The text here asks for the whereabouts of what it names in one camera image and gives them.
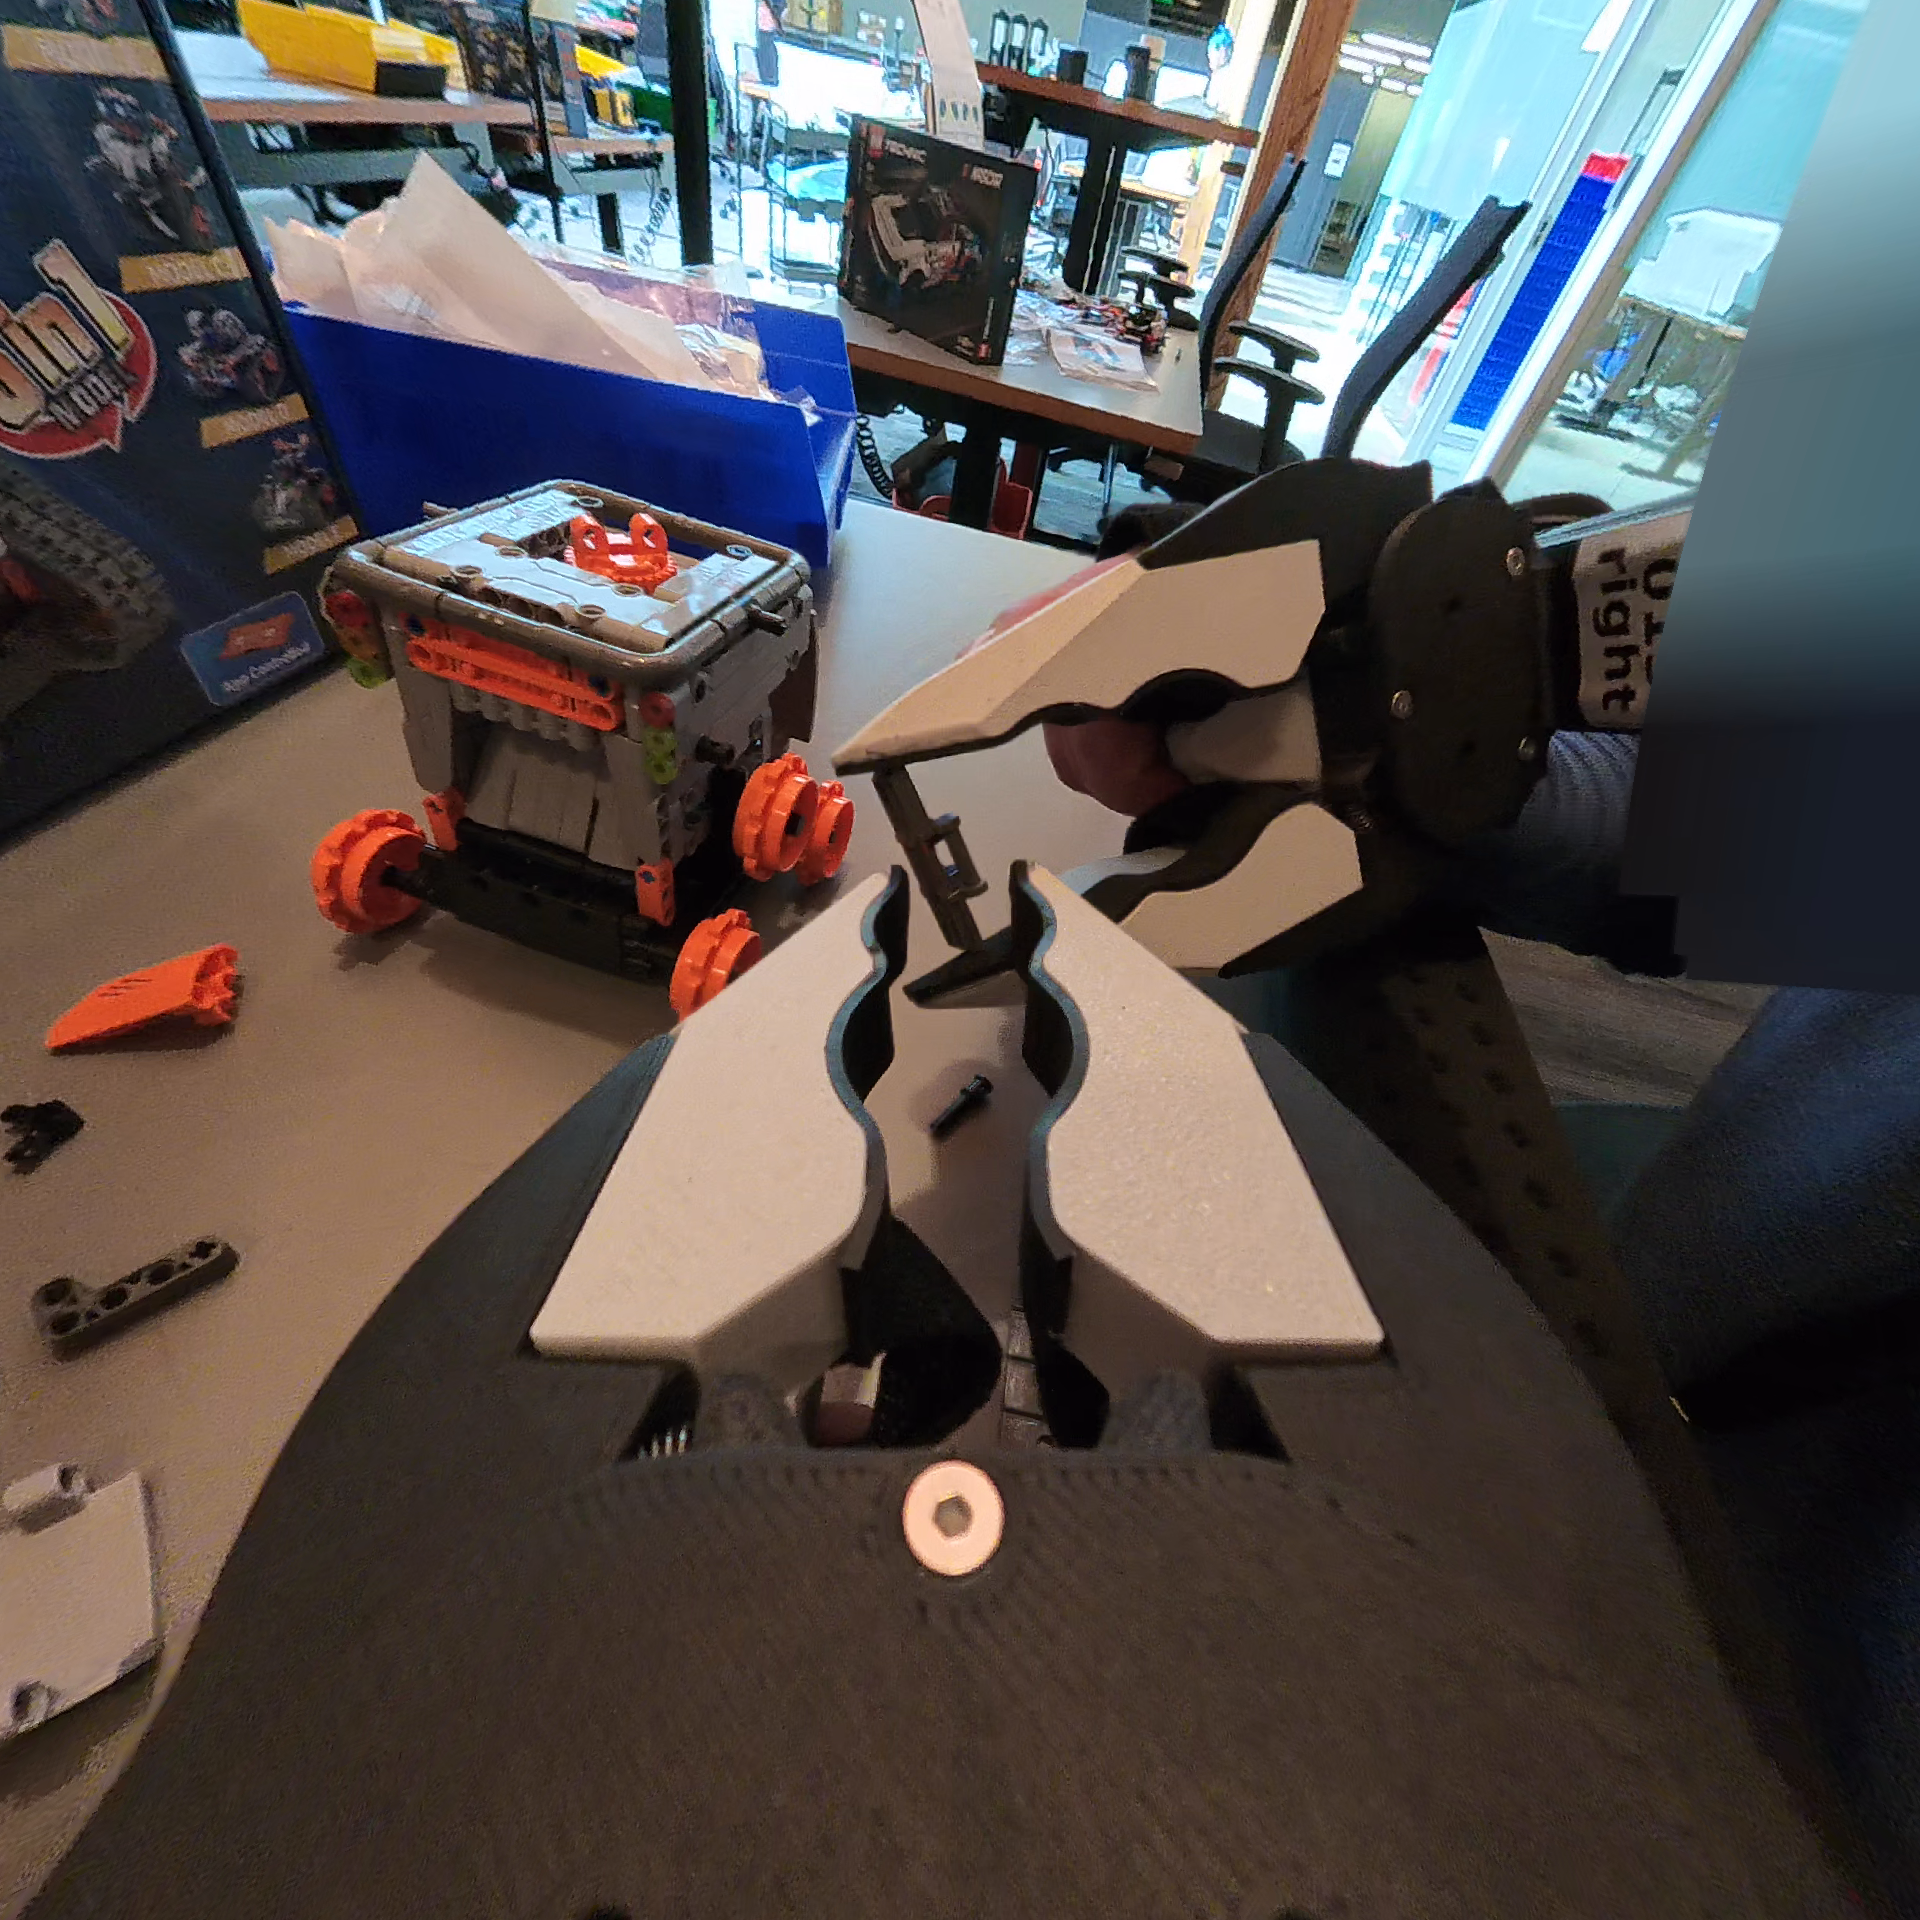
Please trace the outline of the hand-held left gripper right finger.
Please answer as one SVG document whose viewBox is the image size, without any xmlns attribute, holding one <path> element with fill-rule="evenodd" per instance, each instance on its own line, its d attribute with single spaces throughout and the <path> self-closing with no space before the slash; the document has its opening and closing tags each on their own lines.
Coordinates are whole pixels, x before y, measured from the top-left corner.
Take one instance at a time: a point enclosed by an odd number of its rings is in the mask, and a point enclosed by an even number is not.
<svg viewBox="0 0 1920 1920">
<path fill-rule="evenodd" d="M 1253 1043 L 1062 878 L 1013 870 L 1027 1148 L 1021 1293 L 1090 1373 L 1369 1360 L 1385 1333 Z"/>
</svg>

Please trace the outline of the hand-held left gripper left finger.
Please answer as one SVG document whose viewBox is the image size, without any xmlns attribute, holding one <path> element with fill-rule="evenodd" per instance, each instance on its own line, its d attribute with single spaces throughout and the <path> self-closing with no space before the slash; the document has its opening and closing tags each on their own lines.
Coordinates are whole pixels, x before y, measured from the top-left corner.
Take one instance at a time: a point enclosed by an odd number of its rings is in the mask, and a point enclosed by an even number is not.
<svg viewBox="0 0 1920 1920">
<path fill-rule="evenodd" d="M 898 870 L 846 886 L 669 1039 L 534 1314 L 551 1360 L 825 1373 L 851 1347 L 845 1274 L 883 1206 L 866 1095 L 893 1060 Z"/>
</svg>

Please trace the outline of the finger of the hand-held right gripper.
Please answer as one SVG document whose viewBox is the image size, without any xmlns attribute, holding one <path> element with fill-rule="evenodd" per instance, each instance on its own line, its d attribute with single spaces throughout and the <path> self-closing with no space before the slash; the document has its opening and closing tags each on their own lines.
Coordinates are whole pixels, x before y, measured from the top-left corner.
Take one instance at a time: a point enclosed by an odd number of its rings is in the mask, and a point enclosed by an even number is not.
<svg viewBox="0 0 1920 1920">
<path fill-rule="evenodd" d="M 1052 712 L 1119 712 L 1178 677 L 1263 695 L 1299 680 L 1323 613 L 1317 542 L 1159 566 L 1146 553 L 1097 563 L 1002 613 L 832 760 L 839 776 L 862 776 L 991 749 Z"/>
<path fill-rule="evenodd" d="M 1222 791 L 1178 842 L 1097 860 L 1071 886 L 1178 970 L 1234 970 L 1362 886 L 1358 832 L 1299 791 Z"/>
</svg>

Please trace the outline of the person's right forearm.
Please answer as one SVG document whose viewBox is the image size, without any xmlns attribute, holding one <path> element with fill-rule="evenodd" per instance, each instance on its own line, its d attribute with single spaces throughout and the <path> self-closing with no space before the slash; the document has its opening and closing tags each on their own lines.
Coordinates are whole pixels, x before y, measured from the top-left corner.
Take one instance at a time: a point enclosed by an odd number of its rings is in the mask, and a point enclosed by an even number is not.
<svg viewBox="0 0 1920 1920">
<path fill-rule="evenodd" d="M 1534 907 L 1547 938 L 1605 956 L 1628 944 L 1643 907 L 1623 891 L 1640 735 L 1557 731 L 1527 822 L 1537 852 Z"/>
</svg>

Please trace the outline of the person's right hand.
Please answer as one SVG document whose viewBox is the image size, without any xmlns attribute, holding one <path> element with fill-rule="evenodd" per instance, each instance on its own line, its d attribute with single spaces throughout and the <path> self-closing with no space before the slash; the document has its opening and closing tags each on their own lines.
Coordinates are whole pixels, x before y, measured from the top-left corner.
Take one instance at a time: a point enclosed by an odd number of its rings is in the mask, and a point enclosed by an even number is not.
<svg viewBox="0 0 1920 1920">
<path fill-rule="evenodd" d="M 1069 791 L 1135 822 L 1188 791 L 1165 727 L 1116 715 L 1044 724 L 1050 765 Z"/>
</svg>

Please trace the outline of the wooden table with black legs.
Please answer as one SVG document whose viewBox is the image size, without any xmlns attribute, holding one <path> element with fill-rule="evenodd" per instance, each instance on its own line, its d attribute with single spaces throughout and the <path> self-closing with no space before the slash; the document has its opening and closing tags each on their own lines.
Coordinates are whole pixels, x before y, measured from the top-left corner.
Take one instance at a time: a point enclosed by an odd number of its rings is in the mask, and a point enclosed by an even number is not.
<svg viewBox="0 0 1920 1920">
<path fill-rule="evenodd" d="M 845 298 L 832 302 L 854 368 L 855 397 L 878 411 L 878 390 L 905 397 L 915 415 L 964 429 L 949 491 L 949 524 L 988 530 L 995 503 L 1002 441 L 1090 441 L 1097 455 L 1116 444 L 1188 455 L 1204 434 L 1199 336 L 1178 331 L 1150 390 L 1119 390 L 1071 376 L 1050 356 L 1036 365 L 978 368 L 947 350 L 898 334 Z"/>
</svg>

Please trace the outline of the black office chair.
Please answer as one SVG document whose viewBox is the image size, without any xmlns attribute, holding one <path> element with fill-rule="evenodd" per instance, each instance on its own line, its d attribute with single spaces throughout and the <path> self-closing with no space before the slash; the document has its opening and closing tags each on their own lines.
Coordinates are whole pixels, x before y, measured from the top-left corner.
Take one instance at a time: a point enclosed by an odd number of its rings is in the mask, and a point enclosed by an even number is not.
<svg viewBox="0 0 1920 1920">
<path fill-rule="evenodd" d="M 1282 157 L 1278 175 L 1259 205 L 1250 209 L 1244 232 L 1228 242 L 1215 270 L 1215 285 L 1199 319 L 1199 374 L 1209 391 L 1217 374 L 1253 382 L 1259 390 L 1259 424 L 1239 419 L 1217 404 L 1204 409 L 1204 434 L 1186 458 L 1186 491 L 1193 499 L 1217 499 L 1243 480 L 1304 460 L 1290 441 L 1292 415 L 1299 404 L 1323 404 L 1327 397 L 1299 376 L 1299 365 L 1319 357 L 1302 340 L 1253 320 L 1225 320 L 1225 304 L 1243 285 L 1259 285 L 1258 253 L 1269 242 L 1299 190 L 1304 165 Z"/>
<path fill-rule="evenodd" d="M 1353 460 L 1360 429 L 1392 379 L 1414 360 L 1415 350 L 1440 326 L 1454 304 L 1473 294 L 1500 262 L 1517 228 L 1523 228 L 1527 204 L 1500 205 L 1486 200 L 1467 232 L 1430 270 L 1422 287 L 1393 314 L 1392 324 L 1362 350 L 1358 368 L 1331 400 L 1323 437 L 1323 460 Z"/>
</svg>

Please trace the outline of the black perforated panel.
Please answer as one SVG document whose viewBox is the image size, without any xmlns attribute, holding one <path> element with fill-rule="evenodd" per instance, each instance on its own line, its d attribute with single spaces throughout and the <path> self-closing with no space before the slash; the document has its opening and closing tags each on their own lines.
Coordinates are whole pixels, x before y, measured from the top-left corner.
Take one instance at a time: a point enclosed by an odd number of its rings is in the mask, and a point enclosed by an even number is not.
<svg viewBox="0 0 1920 1920">
<path fill-rule="evenodd" d="M 1381 933 L 1342 988 L 1349 1104 L 1523 1284 L 1630 1450 L 1684 1456 L 1686 1418 L 1479 927 L 1430 914 Z"/>
</svg>

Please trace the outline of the blue crate stack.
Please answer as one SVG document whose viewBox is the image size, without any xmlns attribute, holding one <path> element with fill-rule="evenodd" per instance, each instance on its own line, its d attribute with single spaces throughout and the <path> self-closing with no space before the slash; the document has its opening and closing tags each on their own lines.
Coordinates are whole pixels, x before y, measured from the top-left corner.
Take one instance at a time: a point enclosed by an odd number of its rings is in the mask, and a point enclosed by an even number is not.
<svg viewBox="0 0 1920 1920">
<path fill-rule="evenodd" d="M 1643 160 L 1635 153 L 1592 153 L 1581 169 L 1581 178 L 1572 188 L 1569 204 L 1578 205 L 1586 228 L 1581 233 L 1581 250 L 1569 253 L 1564 278 L 1552 289 L 1552 302 L 1547 304 L 1545 326 L 1527 350 L 1527 357 L 1517 387 L 1517 429 L 1512 429 L 1512 455 L 1508 463 L 1520 466 L 1527 441 L 1534 441 L 1547 424 L 1552 400 L 1564 387 L 1569 356 L 1576 350 L 1576 336 L 1581 324 L 1586 324 L 1586 308 L 1592 304 L 1605 273 L 1613 270 L 1623 241 L 1625 222 L 1635 193 L 1635 182 L 1643 173 Z"/>
</svg>

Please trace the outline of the black toy box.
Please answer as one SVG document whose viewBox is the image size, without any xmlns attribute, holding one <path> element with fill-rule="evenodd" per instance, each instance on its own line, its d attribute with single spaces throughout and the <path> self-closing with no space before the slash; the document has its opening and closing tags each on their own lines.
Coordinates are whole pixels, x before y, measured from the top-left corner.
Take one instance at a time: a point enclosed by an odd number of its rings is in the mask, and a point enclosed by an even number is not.
<svg viewBox="0 0 1920 1920">
<path fill-rule="evenodd" d="M 855 310 L 1002 368 L 1040 169 L 870 115 L 851 118 L 838 294 Z"/>
</svg>

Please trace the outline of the grey orange toy block vehicle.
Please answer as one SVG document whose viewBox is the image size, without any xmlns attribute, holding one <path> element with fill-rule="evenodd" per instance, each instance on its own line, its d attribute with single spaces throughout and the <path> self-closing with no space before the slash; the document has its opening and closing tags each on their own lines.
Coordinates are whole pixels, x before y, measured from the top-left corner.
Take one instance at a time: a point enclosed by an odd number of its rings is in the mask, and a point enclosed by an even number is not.
<svg viewBox="0 0 1920 1920">
<path fill-rule="evenodd" d="M 838 878 L 839 780 L 797 743 L 818 698 L 800 550 L 553 480 L 345 547 L 325 620 L 359 685 L 394 685 L 420 819 L 325 834 L 326 926 L 436 910 L 627 982 L 685 1017 L 750 970 L 739 891 Z"/>
</svg>

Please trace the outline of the dark high table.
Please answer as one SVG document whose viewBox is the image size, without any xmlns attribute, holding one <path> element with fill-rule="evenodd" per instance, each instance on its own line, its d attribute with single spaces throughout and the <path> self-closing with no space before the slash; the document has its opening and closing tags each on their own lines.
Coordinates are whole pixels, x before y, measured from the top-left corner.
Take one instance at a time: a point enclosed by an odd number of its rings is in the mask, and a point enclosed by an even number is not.
<svg viewBox="0 0 1920 1920">
<path fill-rule="evenodd" d="M 1253 151 L 1259 143 L 1259 130 L 1253 128 L 1159 109 L 1151 103 L 1112 99 L 1093 89 L 1071 89 L 1058 78 L 1036 78 L 995 64 L 979 64 L 978 75 L 979 84 L 1002 99 L 998 121 L 1005 124 L 1008 148 L 1021 151 L 1032 124 L 1087 141 L 1084 185 L 1062 278 L 1074 294 L 1093 298 L 1101 297 L 1116 245 L 1126 157 L 1204 148 Z"/>
</svg>

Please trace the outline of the wooden pillar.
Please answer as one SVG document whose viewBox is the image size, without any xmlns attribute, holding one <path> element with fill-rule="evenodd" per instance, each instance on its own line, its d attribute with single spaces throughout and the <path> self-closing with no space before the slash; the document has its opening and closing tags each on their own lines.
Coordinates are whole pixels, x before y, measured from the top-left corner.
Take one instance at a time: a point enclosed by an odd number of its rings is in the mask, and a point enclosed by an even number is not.
<svg viewBox="0 0 1920 1920">
<path fill-rule="evenodd" d="M 1234 128 L 1253 130 L 1258 143 L 1249 153 L 1209 151 L 1182 228 L 1188 267 L 1200 267 L 1225 160 L 1243 165 L 1225 237 L 1243 237 L 1282 160 L 1304 153 L 1353 13 L 1358 4 L 1225 4 L 1222 24 L 1237 34 L 1237 50 L 1220 78 L 1220 115 Z"/>
</svg>

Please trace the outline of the orange wedge block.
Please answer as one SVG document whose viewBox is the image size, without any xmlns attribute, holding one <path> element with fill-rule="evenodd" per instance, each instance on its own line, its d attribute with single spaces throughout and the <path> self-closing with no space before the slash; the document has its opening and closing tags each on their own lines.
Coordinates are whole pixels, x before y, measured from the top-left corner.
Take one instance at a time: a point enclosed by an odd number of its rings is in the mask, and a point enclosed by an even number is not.
<svg viewBox="0 0 1920 1920">
<path fill-rule="evenodd" d="M 237 965 L 233 945 L 205 945 L 109 977 L 47 1028 L 43 1050 L 98 1050 L 156 1028 L 221 1030 L 237 1014 Z"/>
</svg>

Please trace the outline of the dark grey angled beam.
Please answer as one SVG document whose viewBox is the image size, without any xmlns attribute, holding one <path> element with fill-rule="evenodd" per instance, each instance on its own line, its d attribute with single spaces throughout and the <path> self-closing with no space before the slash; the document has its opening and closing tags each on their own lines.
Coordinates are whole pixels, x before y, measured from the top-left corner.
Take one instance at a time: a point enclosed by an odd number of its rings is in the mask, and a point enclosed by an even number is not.
<svg viewBox="0 0 1920 1920">
<path fill-rule="evenodd" d="M 28 1314 L 43 1347 L 66 1360 L 228 1278 L 237 1265 L 239 1255 L 228 1240 L 198 1235 L 103 1284 L 73 1277 L 42 1281 L 28 1295 Z"/>
</svg>

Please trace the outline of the blue plastic bin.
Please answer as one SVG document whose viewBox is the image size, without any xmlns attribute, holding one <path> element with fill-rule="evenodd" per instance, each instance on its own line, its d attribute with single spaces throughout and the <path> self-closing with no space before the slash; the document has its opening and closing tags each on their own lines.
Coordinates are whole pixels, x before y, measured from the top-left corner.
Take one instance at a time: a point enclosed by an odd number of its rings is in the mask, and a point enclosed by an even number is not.
<svg viewBox="0 0 1920 1920">
<path fill-rule="evenodd" d="M 635 496 L 829 571 L 854 477 L 838 319 L 752 302 L 775 400 L 652 382 L 286 308 L 371 536 L 542 482 Z"/>
</svg>

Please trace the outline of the black pole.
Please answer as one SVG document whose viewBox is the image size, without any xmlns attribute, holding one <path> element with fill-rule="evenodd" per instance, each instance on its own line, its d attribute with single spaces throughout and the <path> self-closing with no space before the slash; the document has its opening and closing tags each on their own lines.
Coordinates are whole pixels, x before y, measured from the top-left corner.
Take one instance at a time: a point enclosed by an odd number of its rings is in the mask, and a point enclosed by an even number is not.
<svg viewBox="0 0 1920 1920">
<path fill-rule="evenodd" d="M 712 161 L 709 161 L 709 21 L 707 4 L 666 0 L 666 59 L 675 143 L 675 205 L 682 264 L 712 262 Z"/>
</svg>

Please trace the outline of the light grey curved panel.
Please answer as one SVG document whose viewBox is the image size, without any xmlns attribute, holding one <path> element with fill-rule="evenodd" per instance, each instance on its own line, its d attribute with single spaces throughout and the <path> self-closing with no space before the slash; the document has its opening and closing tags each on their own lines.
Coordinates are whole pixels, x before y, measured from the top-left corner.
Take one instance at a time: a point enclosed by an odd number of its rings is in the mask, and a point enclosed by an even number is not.
<svg viewBox="0 0 1920 1920">
<path fill-rule="evenodd" d="M 3 1488 L 3 1743 L 156 1659 L 153 1503 L 139 1473 L 52 1464 Z"/>
</svg>

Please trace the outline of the clear plastic bags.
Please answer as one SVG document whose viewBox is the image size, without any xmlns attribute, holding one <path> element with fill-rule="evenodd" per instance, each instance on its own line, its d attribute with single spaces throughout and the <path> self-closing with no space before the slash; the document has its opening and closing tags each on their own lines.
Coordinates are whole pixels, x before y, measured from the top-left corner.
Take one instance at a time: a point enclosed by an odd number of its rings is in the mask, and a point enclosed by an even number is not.
<svg viewBox="0 0 1920 1920">
<path fill-rule="evenodd" d="M 527 241 L 420 160 L 344 232 L 268 222 L 278 297 L 331 320 L 734 400 L 829 409 L 825 374 L 778 374 L 769 320 L 707 267 L 652 270 Z"/>
</svg>

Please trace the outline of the wooden workbench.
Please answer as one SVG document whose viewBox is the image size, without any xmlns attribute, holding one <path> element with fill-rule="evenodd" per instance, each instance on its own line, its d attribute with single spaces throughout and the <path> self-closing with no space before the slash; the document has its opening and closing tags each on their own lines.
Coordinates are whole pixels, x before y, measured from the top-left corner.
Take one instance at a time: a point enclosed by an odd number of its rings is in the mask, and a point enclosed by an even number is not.
<svg viewBox="0 0 1920 1920">
<path fill-rule="evenodd" d="M 542 128 L 527 103 L 461 91 L 355 95 L 274 72 L 239 34 L 176 30 L 176 54 L 237 190 L 349 200 L 394 190 L 425 157 L 475 193 L 506 188 L 551 209 L 590 204 L 603 253 L 627 253 L 629 195 L 652 195 L 652 216 L 662 217 L 675 190 L 666 135 L 573 136 Z"/>
</svg>

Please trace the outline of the yellow bin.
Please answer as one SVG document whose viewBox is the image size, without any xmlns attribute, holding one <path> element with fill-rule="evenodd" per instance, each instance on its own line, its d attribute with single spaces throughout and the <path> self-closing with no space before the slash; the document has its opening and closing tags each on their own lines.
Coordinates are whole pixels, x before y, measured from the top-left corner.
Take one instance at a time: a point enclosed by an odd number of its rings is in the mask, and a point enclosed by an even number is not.
<svg viewBox="0 0 1920 1920">
<path fill-rule="evenodd" d="M 467 91 L 455 38 L 320 4 L 237 4 L 243 38 L 268 70 L 302 84 L 394 99 Z"/>
</svg>

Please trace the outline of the blue printed toy box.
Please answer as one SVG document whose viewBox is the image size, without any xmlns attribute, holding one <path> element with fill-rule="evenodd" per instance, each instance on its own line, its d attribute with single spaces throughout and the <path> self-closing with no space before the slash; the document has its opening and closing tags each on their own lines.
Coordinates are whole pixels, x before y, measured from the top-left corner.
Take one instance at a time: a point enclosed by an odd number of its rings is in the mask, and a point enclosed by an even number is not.
<svg viewBox="0 0 1920 1920">
<path fill-rule="evenodd" d="M 339 658 L 359 538 L 156 4 L 3 4 L 3 838 Z"/>
</svg>

